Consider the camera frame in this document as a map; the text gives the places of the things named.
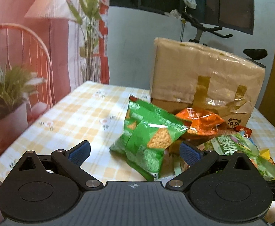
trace triangular cutout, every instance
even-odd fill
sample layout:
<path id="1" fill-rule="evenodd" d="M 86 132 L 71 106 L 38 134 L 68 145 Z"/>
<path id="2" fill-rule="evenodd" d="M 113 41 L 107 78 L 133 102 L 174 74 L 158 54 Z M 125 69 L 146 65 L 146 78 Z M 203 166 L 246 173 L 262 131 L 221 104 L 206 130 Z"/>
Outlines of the triangular cutout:
<path id="1" fill-rule="evenodd" d="M 241 170 L 251 170 L 243 157 L 238 157 L 234 168 Z"/>
<path id="2" fill-rule="evenodd" d="M 19 168 L 19 171 L 31 170 L 35 168 L 36 166 L 34 164 L 33 159 L 31 157 L 27 157 L 25 161 L 22 163 L 21 167 Z"/>

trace yellow and white tablecloth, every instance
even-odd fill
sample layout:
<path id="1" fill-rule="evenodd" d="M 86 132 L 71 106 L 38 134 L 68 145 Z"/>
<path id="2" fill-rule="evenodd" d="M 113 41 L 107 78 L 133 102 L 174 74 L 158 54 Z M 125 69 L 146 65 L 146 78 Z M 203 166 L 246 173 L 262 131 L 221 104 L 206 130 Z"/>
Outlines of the yellow and white tablecloth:
<path id="1" fill-rule="evenodd" d="M 83 140 L 91 145 L 90 157 L 81 168 L 104 184 L 107 180 L 145 181 L 125 160 L 109 152 L 122 134 L 129 95 L 150 101 L 149 91 L 86 82 L 58 102 L 31 125 L 0 157 L 2 182 L 27 150 L 48 155 L 56 149 L 68 150 Z M 247 127 L 258 148 L 269 148 L 275 162 L 275 128 L 254 109 Z M 275 202 L 268 220 L 275 221 Z"/>

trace white wall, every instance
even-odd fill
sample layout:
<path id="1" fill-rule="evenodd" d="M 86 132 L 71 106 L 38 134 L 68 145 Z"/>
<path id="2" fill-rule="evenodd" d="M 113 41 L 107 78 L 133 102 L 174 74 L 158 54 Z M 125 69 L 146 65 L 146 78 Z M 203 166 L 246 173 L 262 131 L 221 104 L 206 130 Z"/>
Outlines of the white wall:
<path id="1" fill-rule="evenodd" d="M 165 37 L 179 40 L 181 22 L 174 18 L 135 9 L 110 7 L 108 12 L 108 63 L 110 84 L 149 89 L 153 62 L 153 40 Z M 266 66 L 265 80 L 256 107 L 259 107 L 270 76 L 275 52 L 275 0 L 255 0 L 254 34 L 224 28 L 222 39 L 208 32 L 200 43 L 246 57 L 244 49 L 264 48 L 268 56 L 260 60 Z M 186 24 L 183 41 L 196 35 Z"/>

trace cardboard box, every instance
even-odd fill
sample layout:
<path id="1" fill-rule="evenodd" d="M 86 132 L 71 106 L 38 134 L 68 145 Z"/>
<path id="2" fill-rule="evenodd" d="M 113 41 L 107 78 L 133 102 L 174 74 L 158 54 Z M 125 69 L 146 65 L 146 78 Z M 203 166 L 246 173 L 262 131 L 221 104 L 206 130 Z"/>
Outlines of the cardboard box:
<path id="1" fill-rule="evenodd" d="M 245 126 L 264 80 L 265 69 L 244 58 L 193 42 L 156 38 L 151 102 L 176 114 L 199 107 L 229 125 Z"/>

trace white flower pot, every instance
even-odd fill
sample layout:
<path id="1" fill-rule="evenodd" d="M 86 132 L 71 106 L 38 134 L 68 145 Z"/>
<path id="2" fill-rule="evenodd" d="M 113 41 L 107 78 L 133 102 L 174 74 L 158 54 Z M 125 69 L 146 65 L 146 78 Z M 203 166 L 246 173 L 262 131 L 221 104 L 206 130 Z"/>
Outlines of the white flower pot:
<path id="1" fill-rule="evenodd" d="M 26 104 L 0 120 L 0 144 L 11 145 L 28 127 Z"/>

